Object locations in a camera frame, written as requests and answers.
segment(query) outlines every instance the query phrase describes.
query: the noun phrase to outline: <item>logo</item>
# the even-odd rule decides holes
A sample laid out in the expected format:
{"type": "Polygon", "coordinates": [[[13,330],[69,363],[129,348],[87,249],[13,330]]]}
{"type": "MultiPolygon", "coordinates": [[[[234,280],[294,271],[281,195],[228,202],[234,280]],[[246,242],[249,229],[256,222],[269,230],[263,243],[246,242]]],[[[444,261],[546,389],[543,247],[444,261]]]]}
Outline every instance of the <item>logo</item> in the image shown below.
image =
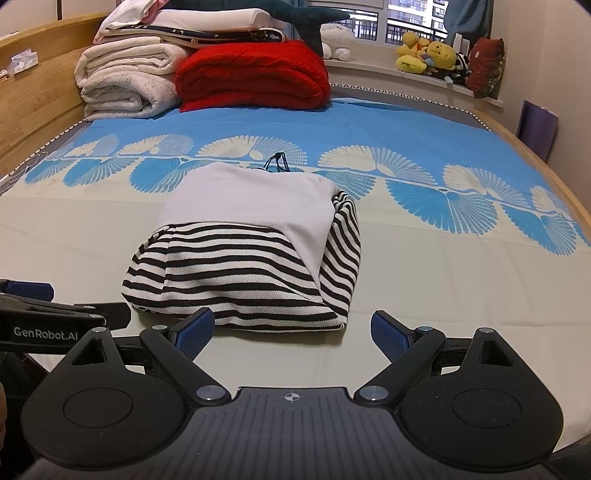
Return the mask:
{"type": "Polygon", "coordinates": [[[29,343],[51,343],[52,340],[75,343],[79,340],[78,332],[72,332],[71,330],[54,331],[40,328],[13,327],[12,340],[22,342],[23,338],[26,338],[29,343]]]}
{"type": "Polygon", "coordinates": [[[289,392],[285,397],[283,397],[284,399],[286,399],[288,402],[293,403],[295,401],[298,401],[302,397],[301,395],[298,395],[296,392],[289,392]]]}

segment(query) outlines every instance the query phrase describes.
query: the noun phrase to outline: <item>black string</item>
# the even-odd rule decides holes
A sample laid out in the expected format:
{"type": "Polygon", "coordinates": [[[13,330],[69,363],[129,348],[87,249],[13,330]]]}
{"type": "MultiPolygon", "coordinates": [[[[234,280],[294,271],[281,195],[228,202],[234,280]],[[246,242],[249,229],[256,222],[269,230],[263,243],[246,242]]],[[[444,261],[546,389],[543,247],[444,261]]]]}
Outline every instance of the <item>black string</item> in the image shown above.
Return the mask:
{"type": "Polygon", "coordinates": [[[285,152],[276,152],[272,155],[267,162],[261,167],[253,167],[254,170],[266,170],[269,171],[271,167],[271,163],[275,160],[275,166],[277,167],[277,171],[291,171],[290,166],[287,164],[287,158],[285,157],[285,152]],[[279,165],[279,161],[282,160],[283,166],[279,165]]]}

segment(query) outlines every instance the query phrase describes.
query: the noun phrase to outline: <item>blue gripper pad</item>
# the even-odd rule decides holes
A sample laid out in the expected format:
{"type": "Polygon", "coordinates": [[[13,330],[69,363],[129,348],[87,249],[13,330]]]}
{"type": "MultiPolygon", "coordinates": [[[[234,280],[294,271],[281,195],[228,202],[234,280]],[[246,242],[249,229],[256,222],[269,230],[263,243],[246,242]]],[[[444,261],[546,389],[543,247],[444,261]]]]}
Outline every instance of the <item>blue gripper pad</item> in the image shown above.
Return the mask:
{"type": "Polygon", "coordinates": [[[388,360],[394,362],[413,344],[414,332],[380,311],[371,318],[371,338],[388,360]]]}
{"type": "Polygon", "coordinates": [[[216,321],[210,309],[199,309],[168,332],[168,340],[189,360],[195,357],[213,337],[216,321]]]}
{"type": "Polygon", "coordinates": [[[33,300],[53,300],[53,287],[49,283],[0,280],[0,291],[33,300]]]}

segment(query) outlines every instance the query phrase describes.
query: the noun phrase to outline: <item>crosshair symbol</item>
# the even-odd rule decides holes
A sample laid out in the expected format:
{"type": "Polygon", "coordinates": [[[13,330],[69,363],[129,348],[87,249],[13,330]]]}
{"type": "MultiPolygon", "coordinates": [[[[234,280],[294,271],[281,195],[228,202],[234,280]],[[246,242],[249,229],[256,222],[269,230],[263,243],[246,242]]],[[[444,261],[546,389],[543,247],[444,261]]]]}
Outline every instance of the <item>crosshair symbol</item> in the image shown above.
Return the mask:
{"type": "Polygon", "coordinates": [[[285,397],[283,397],[284,399],[286,399],[288,402],[293,403],[295,401],[298,401],[302,397],[301,395],[298,395],[296,392],[289,392],[285,397]]]}

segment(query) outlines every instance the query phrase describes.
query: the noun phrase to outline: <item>red pillow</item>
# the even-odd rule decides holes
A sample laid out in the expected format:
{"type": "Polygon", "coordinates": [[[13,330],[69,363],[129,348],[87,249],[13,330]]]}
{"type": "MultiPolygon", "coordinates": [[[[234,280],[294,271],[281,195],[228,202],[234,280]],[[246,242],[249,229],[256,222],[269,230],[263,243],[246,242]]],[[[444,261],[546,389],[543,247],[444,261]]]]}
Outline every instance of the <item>red pillow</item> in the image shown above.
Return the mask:
{"type": "Polygon", "coordinates": [[[492,92],[505,67],[505,43],[503,39],[481,38],[470,52],[470,69],[466,86],[475,98],[487,97],[492,92]]]}

